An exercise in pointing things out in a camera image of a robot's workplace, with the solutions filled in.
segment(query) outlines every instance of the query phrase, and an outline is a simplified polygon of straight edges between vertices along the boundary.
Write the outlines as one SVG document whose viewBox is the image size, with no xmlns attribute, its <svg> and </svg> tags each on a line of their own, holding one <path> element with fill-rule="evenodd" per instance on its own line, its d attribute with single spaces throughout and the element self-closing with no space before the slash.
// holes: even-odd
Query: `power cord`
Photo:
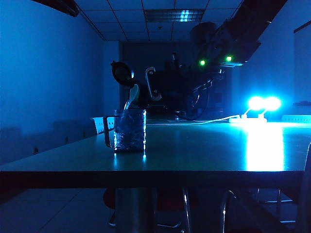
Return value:
<svg viewBox="0 0 311 233">
<path fill-rule="evenodd" d="M 207 123 L 211 123 L 211 122 L 215 122 L 215 121 L 223 121 L 223 120 L 228 120 L 230 118 L 238 118 L 240 117 L 240 115 L 233 115 L 233 116 L 227 116 L 227 117 L 224 117 L 224 118 L 220 118 L 220 119 L 215 119 L 215 120 L 205 120 L 205 121 L 197 121 L 197 120 L 194 120 L 193 122 L 194 123 L 176 123 L 176 124 L 170 124 L 170 123 L 157 123 L 157 124 L 149 124 L 147 123 L 147 125 L 170 125 L 170 126 L 173 126 L 173 125 L 203 125 L 203 124 L 207 124 Z M 169 121 L 169 122 L 176 122 L 174 120 L 164 120 L 164 121 Z"/>
</svg>

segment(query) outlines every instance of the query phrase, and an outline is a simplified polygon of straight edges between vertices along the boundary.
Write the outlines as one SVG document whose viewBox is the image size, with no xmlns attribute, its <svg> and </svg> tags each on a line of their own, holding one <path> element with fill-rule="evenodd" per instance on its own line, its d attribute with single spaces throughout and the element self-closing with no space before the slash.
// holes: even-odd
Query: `lamp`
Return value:
<svg viewBox="0 0 311 233">
<path fill-rule="evenodd" d="M 247 122 L 265 123 L 267 122 L 267 119 L 264 118 L 264 114 L 267 111 L 275 111 L 280 106 L 281 106 L 281 101 L 276 97 L 268 97 L 266 99 L 263 99 L 262 97 L 255 96 L 255 97 L 252 97 L 248 101 L 248 109 L 246 110 L 246 112 L 242 114 L 241 117 L 229 119 L 229 122 L 230 123 L 247 123 Z M 258 117 L 252 117 L 252 118 L 247 117 L 247 113 L 250 110 L 258 111 L 260 109 L 264 109 L 264 111 L 258 114 Z"/>
</svg>

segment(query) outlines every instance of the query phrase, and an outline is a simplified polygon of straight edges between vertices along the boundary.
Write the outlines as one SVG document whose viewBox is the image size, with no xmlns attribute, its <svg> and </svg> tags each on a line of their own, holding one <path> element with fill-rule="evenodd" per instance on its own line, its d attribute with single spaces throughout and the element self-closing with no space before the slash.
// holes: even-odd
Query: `green light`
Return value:
<svg viewBox="0 0 311 233">
<path fill-rule="evenodd" d="M 205 61 L 204 61 L 204 60 L 201 60 L 201 61 L 200 61 L 200 65 L 201 65 L 201 66 L 205 66 Z"/>
<path fill-rule="evenodd" d="M 227 56 L 227 57 L 225 58 L 225 60 L 226 60 L 226 62 L 231 62 L 232 56 Z"/>
</svg>

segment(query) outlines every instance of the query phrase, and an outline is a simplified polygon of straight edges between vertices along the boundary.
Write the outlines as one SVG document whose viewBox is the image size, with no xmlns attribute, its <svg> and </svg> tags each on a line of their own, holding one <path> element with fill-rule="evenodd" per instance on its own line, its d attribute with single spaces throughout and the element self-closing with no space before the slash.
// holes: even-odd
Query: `tabletop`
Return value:
<svg viewBox="0 0 311 233">
<path fill-rule="evenodd" d="M 104 135 L 0 166 L 14 187 L 299 186 L 311 124 L 148 125 L 144 152 L 115 153 Z"/>
</svg>

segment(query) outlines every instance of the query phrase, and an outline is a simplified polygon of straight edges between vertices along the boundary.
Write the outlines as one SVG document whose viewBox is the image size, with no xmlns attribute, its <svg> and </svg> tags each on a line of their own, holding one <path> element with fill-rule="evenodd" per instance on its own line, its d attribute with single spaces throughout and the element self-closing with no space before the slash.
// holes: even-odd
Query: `mug handle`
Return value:
<svg viewBox="0 0 311 233">
<path fill-rule="evenodd" d="M 109 129 L 108 128 L 108 121 L 107 121 L 107 118 L 108 117 L 119 117 L 119 116 L 105 116 L 104 117 L 104 137 L 105 137 L 105 144 L 106 144 L 106 146 L 108 146 L 108 147 L 112 147 L 111 145 L 110 145 L 110 138 L 109 138 L 109 131 L 112 131 L 114 128 L 112 128 L 112 129 Z"/>
</svg>

